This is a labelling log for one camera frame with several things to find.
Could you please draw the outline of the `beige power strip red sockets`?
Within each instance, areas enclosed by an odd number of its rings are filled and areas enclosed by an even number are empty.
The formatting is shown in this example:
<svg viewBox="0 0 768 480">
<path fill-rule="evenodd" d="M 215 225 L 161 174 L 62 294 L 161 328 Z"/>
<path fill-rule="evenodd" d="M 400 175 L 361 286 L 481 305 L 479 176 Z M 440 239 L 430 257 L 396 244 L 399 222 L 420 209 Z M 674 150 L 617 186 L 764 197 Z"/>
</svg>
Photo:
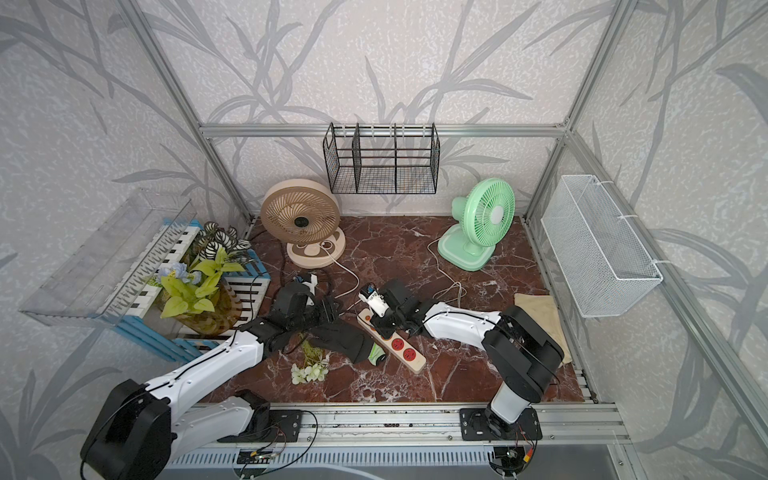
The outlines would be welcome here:
<svg viewBox="0 0 768 480">
<path fill-rule="evenodd" d="M 390 355 L 397 358 L 414 374 L 420 373 L 426 366 L 425 357 L 417 351 L 407 340 L 403 339 L 398 333 L 393 333 L 389 338 L 382 337 L 371 323 L 373 313 L 369 309 L 364 309 L 357 314 L 357 321 L 373 339 L 382 346 Z"/>
</svg>

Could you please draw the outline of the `black work glove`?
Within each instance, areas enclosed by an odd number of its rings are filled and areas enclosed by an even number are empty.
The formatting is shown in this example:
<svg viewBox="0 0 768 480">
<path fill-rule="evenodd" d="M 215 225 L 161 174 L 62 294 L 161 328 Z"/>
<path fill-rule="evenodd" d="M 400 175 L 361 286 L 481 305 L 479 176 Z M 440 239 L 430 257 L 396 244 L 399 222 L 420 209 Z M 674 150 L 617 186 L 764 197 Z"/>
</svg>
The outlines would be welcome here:
<svg viewBox="0 0 768 480">
<path fill-rule="evenodd" d="M 347 357 L 353 364 L 368 361 L 373 366 L 385 362 L 387 353 L 364 330 L 344 321 L 326 323 L 309 331 L 313 347 Z"/>
</svg>

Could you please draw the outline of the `white artificial flower sprig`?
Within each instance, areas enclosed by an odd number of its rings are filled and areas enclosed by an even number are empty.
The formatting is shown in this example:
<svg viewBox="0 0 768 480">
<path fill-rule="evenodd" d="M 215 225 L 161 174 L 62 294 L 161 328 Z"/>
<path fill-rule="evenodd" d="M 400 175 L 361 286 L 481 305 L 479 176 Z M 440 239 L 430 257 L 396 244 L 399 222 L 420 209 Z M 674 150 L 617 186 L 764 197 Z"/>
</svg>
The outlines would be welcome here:
<svg viewBox="0 0 768 480">
<path fill-rule="evenodd" d="M 304 365 L 292 365 L 292 384 L 323 382 L 329 373 L 330 354 L 319 347 L 312 346 L 308 341 L 301 343 L 301 350 L 304 355 Z"/>
</svg>

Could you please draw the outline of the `beige round desk fan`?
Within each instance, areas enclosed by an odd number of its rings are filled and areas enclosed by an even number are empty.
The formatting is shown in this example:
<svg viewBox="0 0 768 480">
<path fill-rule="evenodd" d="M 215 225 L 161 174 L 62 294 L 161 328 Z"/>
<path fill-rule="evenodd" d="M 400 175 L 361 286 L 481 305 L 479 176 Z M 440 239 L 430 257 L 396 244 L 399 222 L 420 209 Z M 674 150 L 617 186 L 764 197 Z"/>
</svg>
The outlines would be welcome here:
<svg viewBox="0 0 768 480">
<path fill-rule="evenodd" d="M 275 184 L 265 195 L 260 219 L 268 233 L 286 244 L 291 262 L 302 269 L 329 266 L 345 250 L 339 203 L 318 182 L 290 179 Z"/>
</svg>

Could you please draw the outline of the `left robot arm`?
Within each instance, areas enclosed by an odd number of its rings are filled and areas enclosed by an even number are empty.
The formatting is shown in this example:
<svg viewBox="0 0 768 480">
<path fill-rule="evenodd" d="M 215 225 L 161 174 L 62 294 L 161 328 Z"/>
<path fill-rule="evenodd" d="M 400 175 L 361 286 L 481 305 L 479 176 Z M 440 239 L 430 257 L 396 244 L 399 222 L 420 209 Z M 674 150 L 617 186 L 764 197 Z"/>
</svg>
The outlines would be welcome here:
<svg viewBox="0 0 768 480">
<path fill-rule="evenodd" d="M 108 395 L 80 451 L 81 465 L 104 479 L 154 479 L 166 465 L 220 439 L 273 440 L 282 434 L 269 404 L 241 391 L 209 407 L 196 404 L 232 377 L 284 348 L 299 331 L 337 319 L 332 296 L 291 282 L 268 315 L 241 325 L 214 349 L 145 383 L 126 380 Z"/>
</svg>

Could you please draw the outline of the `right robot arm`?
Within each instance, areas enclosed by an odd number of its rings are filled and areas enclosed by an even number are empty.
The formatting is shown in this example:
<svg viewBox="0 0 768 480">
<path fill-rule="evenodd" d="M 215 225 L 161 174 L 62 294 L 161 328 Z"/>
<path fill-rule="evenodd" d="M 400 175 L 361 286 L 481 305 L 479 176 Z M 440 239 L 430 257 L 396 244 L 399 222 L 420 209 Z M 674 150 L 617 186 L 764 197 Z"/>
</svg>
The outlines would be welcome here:
<svg viewBox="0 0 768 480">
<path fill-rule="evenodd" d="M 371 326 L 385 339 L 402 330 L 458 341 L 486 353 L 502 383 L 485 408 L 460 410 L 463 440 L 537 443 L 543 438 L 533 406 L 557 380 L 564 352 L 525 310 L 511 306 L 479 312 L 420 300 L 398 279 L 380 289 L 368 284 L 359 298 L 371 311 Z"/>
</svg>

